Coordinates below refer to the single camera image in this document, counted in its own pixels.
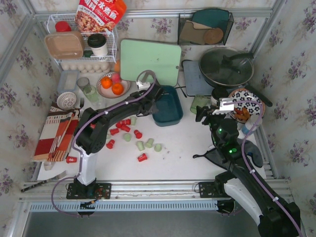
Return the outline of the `green capsule tall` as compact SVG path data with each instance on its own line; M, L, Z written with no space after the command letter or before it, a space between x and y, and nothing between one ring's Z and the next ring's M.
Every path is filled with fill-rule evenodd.
M145 149L144 143L142 141L137 141L136 146L139 151L143 151Z

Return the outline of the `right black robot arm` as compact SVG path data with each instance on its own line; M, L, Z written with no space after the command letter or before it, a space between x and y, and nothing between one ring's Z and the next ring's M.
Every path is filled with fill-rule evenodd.
M213 148L203 157L222 168L211 183L217 195L228 195L252 217L262 237L301 237L300 209L278 195L245 153L246 138L238 138L237 122L227 118L236 102L221 98L216 106L196 107L196 121L208 125Z

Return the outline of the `teal storage basket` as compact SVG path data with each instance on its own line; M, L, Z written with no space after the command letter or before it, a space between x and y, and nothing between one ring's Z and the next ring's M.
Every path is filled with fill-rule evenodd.
M163 86L163 95L156 101L158 111L152 115L159 127L176 125L183 117L181 102L176 89L172 86Z

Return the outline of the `grey microfibre glove cloth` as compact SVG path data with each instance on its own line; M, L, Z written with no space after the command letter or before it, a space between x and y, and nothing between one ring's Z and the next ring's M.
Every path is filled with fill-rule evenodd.
M259 148L253 142L246 140L242 149L242 143L242 139L237 139L237 141L233 142L232 145L228 145L226 147L222 146L221 148L216 148L215 146L212 146L210 150L206 151L202 155L193 155L193 158L203 157L212 162L214 165L225 170L229 170L233 168L233 164L247 168L242 155L242 153L244 153L249 165L250 161L252 161L252 166L262 168L263 158Z

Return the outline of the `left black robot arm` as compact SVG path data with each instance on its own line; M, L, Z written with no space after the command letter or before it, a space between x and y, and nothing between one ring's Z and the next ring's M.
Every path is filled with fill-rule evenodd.
M109 128L132 115L152 114L162 94L163 88L156 82L147 90L134 92L125 100L105 109L84 110L73 139L73 149L79 152L79 171L68 186L67 199L97 198L100 188L96 181L97 153L106 144Z

